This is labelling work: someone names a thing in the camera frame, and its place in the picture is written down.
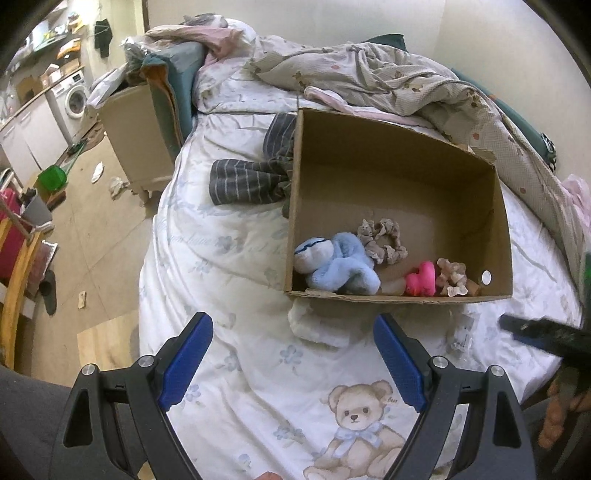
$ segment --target beige scrunchie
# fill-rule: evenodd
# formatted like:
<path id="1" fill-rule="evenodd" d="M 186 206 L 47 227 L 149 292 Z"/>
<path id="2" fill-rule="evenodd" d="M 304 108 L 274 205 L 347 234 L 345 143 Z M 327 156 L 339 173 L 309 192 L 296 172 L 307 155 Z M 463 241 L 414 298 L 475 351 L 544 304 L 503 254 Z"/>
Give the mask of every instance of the beige scrunchie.
<path id="1" fill-rule="evenodd" d="M 377 240 L 385 235 L 390 237 L 393 244 L 381 247 Z M 365 247 L 367 256 L 373 258 L 378 265 L 384 259 L 388 265 L 392 265 L 408 256 L 406 248 L 400 244 L 400 226 L 389 218 L 382 218 L 377 225 L 373 220 L 367 221 L 364 218 L 357 229 L 357 238 Z"/>

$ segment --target beige blanket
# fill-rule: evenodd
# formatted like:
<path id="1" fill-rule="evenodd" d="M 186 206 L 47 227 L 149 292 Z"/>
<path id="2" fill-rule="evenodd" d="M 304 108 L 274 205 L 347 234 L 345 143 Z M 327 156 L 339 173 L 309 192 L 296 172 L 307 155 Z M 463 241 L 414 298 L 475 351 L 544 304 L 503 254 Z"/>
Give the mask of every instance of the beige blanket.
<path id="1" fill-rule="evenodd" d="M 589 232 L 571 196 L 521 131 L 480 90 L 435 61 L 372 43 L 306 47 L 258 37 L 249 64 L 263 82 L 303 92 L 338 93 L 349 104 L 397 115 L 421 115 L 455 144 L 494 153 L 501 180 L 544 222 L 583 297 Z"/>

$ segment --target gray striped fabric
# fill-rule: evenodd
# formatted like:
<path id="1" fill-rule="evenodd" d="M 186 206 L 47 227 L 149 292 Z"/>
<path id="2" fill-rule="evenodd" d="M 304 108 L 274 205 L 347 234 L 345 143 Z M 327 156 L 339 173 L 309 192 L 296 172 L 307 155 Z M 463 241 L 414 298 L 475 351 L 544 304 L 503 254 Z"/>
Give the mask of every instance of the gray striped fabric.
<path id="1" fill-rule="evenodd" d="M 293 113 L 278 113 L 275 116 L 263 142 L 266 161 L 226 158 L 213 162 L 209 195 L 215 205 L 274 203 L 289 199 L 296 118 Z M 288 202 L 286 204 L 284 216 L 289 211 Z"/>

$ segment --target cardboard box on counter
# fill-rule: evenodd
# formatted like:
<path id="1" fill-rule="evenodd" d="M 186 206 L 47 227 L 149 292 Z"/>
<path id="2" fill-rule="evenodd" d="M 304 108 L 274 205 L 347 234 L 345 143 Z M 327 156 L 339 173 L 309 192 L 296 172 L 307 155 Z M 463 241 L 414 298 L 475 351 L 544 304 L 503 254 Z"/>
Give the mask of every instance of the cardboard box on counter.
<path id="1" fill-rule="evenodd" d="M 80 60 L 74 59 L 70 60 L 65 65 L 60 67 L 60 72 L 62 77 L 67 77 L 70 73 L 75 72 L 80 67 Z"/>
<path id="2" fill-rule="evenodd" d="M 52 63 L 47 67 L 47 70 L 41 74 L 41 84 L 43 88 L 48 88 L 61 78 L 59 66 Z"/>
<path id="3" fill-rule="evenodd" d="M 373 303 L 467 303 L 512 295 L 509 227 L 491 161 L 411 129 L 337 112 L 302 109 L 295 131 L 287 268 L 292 296 Z M 382 284 L 439 258 L 466 264 L 480 296 L 353 296 L 307 288 L 295 247 L 312 237 L 357 233 L 363 219 L 400 225 L 408 257 L 376 265 Z M 492 281 L 480 279 L 489 271 Z"/>
<path id="4" fill-rule="evenodd" d="M 17 85 L 18 99 L 22 105 L 29 102 L 35 95 L 43 91 L 43 85 L 39 77 L 28 76 L 23 78 Z"/>

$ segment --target kitchen cabinet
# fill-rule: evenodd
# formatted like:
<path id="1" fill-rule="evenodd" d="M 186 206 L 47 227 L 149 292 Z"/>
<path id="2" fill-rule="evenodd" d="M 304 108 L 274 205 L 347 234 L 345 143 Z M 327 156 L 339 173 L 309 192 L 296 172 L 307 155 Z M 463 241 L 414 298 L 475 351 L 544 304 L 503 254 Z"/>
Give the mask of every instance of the kitchen cabinet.
<path id="1" fill-rule="evenodd" d="M 16 120 L 39 168 L 45 170 L 55 165 L 67 150 L 68 143 L 57 125 L 45 95 L 40 95 L 27 105 L 17 115 Z"/>
<path id="2" fill-rule="evenodd" d="M 3 151 L 2 165 L 10 166 L 21 184 L 41 171 L 29 150 L 19 122 L 13 119 L 0 131 L 0 146 Z"/>

